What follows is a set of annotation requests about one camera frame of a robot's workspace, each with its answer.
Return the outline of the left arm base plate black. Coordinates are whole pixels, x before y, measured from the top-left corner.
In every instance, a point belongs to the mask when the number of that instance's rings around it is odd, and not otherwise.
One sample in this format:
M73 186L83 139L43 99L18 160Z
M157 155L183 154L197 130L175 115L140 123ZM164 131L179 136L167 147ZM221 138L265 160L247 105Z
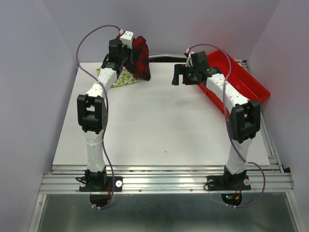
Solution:
M85 177L79 177L83 183L80 182L79 191L80 192L112 192L113 187L113 178L112 176L107 177L106 185L90 185L85 184ZM114 192L121 192L123 186L123 177L122 176L115 176L115 187Z

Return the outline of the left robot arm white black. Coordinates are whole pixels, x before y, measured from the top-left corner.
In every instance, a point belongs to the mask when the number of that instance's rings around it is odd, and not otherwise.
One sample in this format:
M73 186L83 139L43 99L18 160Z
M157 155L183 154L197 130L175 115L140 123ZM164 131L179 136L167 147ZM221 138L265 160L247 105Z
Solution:
M81 192L105 191L111 186L103 157L103 134L108 123L107 93L119 78L124 64L131 61L132 41L109 41L109 53L103 60L95 83L77 97L78 124L86 139L87 167L80 182Z

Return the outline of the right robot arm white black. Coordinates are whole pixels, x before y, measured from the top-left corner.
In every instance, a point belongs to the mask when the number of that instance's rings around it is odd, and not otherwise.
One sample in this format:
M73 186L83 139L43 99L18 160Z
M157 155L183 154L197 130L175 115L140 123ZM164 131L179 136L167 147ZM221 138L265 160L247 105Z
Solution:
M174 66L172 84L204 85L222 103L231 147L222 175L207 176L206 190L250 190L246 164L249 147L260 131L260 104L239 93L217 67L211 67L205 52L186 50L186 63Z

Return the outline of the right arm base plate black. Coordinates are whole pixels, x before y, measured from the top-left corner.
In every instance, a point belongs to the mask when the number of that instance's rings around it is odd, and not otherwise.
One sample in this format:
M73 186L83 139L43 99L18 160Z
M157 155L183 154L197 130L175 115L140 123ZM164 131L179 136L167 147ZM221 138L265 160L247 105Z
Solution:
M250 183L245 185L245 180L249 180L248 176L233 178L223 175L210 175L207 176L204 187L207 187L208 191L251 190Z

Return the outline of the lemon print skirt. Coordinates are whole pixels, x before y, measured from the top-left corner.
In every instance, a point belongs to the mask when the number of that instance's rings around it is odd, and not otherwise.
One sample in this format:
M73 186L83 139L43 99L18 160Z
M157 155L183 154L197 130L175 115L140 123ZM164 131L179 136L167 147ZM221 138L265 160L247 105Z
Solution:
M119 76L115 70L111 68L100 68L97 69L98 82L94 83L94 86L99 87L99 82L102 82L106 89L113 87L121 87L125 85L134 84L137 82L137 78L131 74L126 68L123 68Z

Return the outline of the red black plaid skirt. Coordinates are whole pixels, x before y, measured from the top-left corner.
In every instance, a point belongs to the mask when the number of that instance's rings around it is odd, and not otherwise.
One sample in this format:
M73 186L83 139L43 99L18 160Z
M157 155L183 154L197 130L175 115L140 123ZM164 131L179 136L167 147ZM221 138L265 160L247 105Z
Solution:
M149 81L151 73L149 68L149 48L146 39L138 36L133 40L131 63L126 62L123 68L126 68L138 79Z

